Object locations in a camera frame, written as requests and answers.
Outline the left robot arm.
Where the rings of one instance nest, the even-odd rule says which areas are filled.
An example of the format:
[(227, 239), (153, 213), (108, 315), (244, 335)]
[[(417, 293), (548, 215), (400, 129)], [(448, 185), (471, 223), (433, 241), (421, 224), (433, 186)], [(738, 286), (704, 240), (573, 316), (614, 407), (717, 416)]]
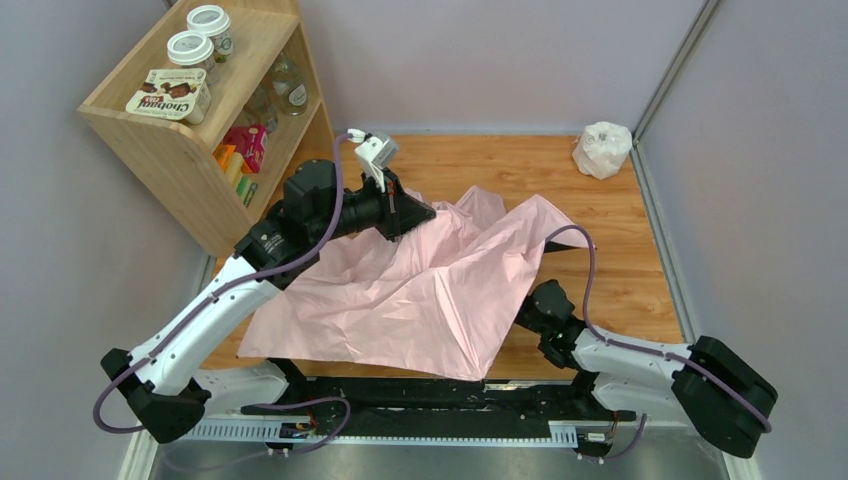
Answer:
[(173, 320), (141, 345), (101, 360), (139, 427), (159, 444), (174, 442), (204, 418), (273, 404), (289, 386), (288, 364), (205, 370), (206, 358), (259, 307), (291, 286), (331, 240), (361, 232), (396, 241), (436, 216), (389, 169), (344, 187), (335, 162), (301, 164), (283, 196), (235, 246), (221, 270)]

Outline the pink folding umbrella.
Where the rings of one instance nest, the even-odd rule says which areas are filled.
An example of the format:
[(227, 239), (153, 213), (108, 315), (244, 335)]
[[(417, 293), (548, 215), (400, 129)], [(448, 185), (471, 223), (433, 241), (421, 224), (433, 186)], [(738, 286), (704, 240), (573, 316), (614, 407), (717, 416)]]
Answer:
[(540, 269), (548, 241), (587, 241), (547, 199), (512, 209), (473, 186), (398, 241), (369, 229), (252, 316), (238, 355), (379, 365), (484, 378)]

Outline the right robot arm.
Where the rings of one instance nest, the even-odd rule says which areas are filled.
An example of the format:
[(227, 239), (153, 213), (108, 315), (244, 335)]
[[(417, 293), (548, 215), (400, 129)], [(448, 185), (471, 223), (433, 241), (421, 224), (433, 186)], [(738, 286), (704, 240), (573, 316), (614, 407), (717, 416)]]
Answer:
[(517, 325), (536, 333), (553, 366), (575, 371), (573, 384), (593, 407), (686, 425), (725, 454), (748, 459), (772, 430), (778, 392), (723, 341), (641, 340), (591, 325), (555, 280), (523, 301)]

